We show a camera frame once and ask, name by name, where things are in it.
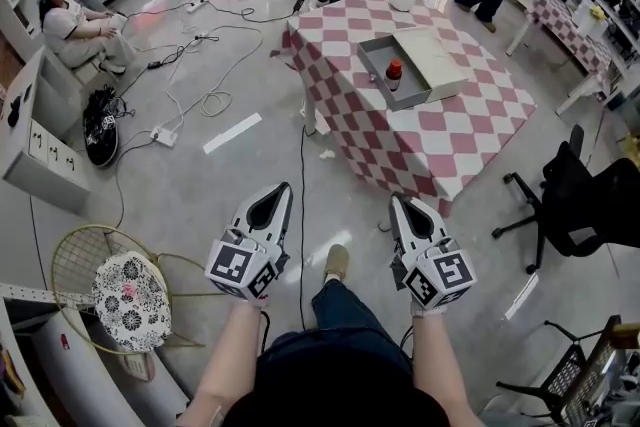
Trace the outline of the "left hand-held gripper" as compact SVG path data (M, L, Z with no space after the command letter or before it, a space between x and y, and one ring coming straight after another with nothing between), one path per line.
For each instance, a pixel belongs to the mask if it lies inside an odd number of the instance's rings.
M289 260L280 245L292 205L288 182L266 186L240 204L232 227L213 241L205 266L205 276L218 290L258 308L267 305L270 288Z

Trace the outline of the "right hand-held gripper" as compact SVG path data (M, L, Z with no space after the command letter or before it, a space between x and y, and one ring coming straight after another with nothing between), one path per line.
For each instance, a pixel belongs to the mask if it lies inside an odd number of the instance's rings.
M423 201L393 193L389 203L391 233L401 249L390 268L398 290L407 289L422 311L435 310L460 299L476 283L470 256L448 235L440 214ZM414 240L437 241L426 248Z

